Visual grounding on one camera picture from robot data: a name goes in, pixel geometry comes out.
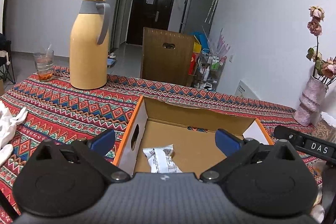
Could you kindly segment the white cloth gloves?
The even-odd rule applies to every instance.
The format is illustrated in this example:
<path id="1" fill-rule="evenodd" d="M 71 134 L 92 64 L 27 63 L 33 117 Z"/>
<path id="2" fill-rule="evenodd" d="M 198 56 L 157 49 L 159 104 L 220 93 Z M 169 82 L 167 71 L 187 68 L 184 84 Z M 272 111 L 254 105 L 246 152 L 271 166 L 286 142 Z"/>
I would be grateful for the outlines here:
<path id="1" fill-rule="evenodd" d="M 27 109 L 23 107 L 16 116 L 13 116 L 9 108 L 1 101 L 0 165 L 3 165 L 11 156 L 14 147 L 10 142 L 15 136 L 17 125 L 22 124 L 25 121 L 27 114 Z"/>

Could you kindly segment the wooden chair back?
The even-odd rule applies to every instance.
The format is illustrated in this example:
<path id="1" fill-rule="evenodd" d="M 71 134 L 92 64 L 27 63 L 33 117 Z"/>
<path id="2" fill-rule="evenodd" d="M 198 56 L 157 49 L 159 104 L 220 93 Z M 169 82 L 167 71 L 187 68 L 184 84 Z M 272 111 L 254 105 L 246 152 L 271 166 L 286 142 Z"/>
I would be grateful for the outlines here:
<path id="1" fill-rule="evenodd" d="M 145 27 L 141 78 L 185 86 L 194 41 L 191 35 Z"/>

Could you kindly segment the dark entrance door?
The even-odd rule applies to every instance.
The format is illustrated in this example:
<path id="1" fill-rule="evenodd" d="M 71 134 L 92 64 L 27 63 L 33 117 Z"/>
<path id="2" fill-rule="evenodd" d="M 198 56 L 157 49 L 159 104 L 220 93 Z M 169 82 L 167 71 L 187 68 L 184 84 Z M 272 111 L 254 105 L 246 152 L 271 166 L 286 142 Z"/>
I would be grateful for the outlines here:
<path id="1" fill-rule="evenodd" d="M 174 0 L 133 0 L 126 43 L 142 45 L 143 29 L 167 30 Z"/>

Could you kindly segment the white printed snack packet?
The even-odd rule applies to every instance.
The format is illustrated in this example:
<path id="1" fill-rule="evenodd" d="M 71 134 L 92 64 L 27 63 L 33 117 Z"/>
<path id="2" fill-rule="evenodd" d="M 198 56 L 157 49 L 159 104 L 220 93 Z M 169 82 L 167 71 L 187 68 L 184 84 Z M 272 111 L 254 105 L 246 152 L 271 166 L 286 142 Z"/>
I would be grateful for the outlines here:
<path id="1" fill-rule="evenodd" d="M 182 173 L 173 162 L 174 147 L 172 144 L 165 147 L 143 148 L 142 151 L 150 165 L 151 173 Z"/>

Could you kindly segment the dried pink roses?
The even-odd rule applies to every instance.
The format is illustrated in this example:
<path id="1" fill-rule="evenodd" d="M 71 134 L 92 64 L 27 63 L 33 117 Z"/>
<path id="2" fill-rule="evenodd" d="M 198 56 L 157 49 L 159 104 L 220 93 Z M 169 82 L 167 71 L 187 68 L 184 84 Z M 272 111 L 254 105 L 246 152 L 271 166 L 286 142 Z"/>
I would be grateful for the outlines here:
<path id="1" fill-rule="evenodd" d="M 309 7 L 310 20 L 307 29 L 316 38 L 316 45 L 307 50 L 306 58 L 313 61 L 314 67 L 312 76 L 327 87 L 335 82 L 335 57 L 323 58 L 320 48 L 320 37 L 322 35 L 322 23 L 325 19 L 325 11 L 319 6 Z"/>

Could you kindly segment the colourful patterned tablecloth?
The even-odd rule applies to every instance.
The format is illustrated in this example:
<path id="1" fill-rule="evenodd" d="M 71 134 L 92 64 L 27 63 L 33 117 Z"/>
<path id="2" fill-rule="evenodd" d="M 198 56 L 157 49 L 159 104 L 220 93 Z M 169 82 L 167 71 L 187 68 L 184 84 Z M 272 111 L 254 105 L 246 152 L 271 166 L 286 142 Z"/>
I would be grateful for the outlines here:
<path id="1" fill-rule="evenodd" d="M 237 152 L 199 176 L 128 174 L 113 160 L 141 96 L 256 118 L 273 144 L 244 137 Z M 274 137 L 277 126 L 311 135 L 286 106 L 121 76 L 80 90 L 62 67 L 47 83 L 30 76 L 2 100 L 14 114 L 28 111 L 1 168 L 1 213 L 14 223 L 313 223 L 319 189 L 335 188 L 335 161 Z M 115 143 L 100 156 L 87 141 L 106 129 Z"/>

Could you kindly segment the grey refrigerator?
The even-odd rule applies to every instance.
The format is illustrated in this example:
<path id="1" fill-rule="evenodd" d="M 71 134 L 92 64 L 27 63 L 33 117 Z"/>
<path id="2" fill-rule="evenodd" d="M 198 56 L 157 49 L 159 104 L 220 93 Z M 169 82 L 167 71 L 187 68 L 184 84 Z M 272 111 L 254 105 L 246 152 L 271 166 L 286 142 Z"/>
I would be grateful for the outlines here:
<path id="1" fill-rule="evenodd" d="M 216 0 L 185 0 L 179 32 L 183 34 L 202 32 L 208 35 L 215 2 Z"/>

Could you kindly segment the glass cup with tea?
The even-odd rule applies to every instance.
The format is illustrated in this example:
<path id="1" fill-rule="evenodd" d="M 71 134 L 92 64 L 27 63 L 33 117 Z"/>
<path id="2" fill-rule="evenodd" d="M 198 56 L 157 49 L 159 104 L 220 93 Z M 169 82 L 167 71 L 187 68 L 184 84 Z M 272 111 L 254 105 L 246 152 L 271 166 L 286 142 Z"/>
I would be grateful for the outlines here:
<path id="1" fill-rule="evenodd" d="M 38 79 L 41 82 L 48 82 L 53 76 L 54 51 L 37 52 L 33 54 Z"/>

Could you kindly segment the yellow thermos jug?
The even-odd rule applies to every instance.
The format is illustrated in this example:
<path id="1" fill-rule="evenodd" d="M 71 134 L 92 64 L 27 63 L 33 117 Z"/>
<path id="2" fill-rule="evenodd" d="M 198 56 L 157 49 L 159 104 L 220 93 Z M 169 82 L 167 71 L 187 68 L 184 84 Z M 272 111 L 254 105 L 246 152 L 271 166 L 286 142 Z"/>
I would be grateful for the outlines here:
<path id="1" fill-rule="evenodd" d="M 82 0 L 70 34 L 70 83 L 93 90 L 107 82 L 111 8 L 106 0 Z"/>

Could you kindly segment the orange red cardboard box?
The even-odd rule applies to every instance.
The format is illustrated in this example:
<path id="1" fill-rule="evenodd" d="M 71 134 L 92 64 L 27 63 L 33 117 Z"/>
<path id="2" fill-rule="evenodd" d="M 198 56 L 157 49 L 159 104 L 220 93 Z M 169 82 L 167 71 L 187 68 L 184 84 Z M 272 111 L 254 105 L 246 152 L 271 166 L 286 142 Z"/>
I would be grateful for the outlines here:
<path id="1" fill-rule="evenodd" d="M 173 145 L 173 162 L 182 172 L 199 176 L 225 159 L 216 147 L 215 132 L 222 128 L 239 139 L 255 138 L 273 144 L 256 118 L 227 115 L 209 109 L 168 103 L 141 96 L 116 151 L 113 164 L 128 174 L 150 172 L 144 148 Z"/>

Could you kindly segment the pink ceramic vase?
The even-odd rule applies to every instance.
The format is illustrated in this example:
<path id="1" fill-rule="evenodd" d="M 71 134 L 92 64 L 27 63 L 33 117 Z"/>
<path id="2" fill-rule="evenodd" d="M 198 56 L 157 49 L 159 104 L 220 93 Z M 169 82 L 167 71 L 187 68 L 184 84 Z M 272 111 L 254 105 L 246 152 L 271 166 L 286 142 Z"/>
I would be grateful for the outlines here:
<path id="1" fill-rule="evenodd" d="M 312 116 L 319 112 L 328 87 L 322 81 L 310 76 L 299 98 L 299 106 L 294 114 L 294 119 L 302 126 L 310 125 Z"/>

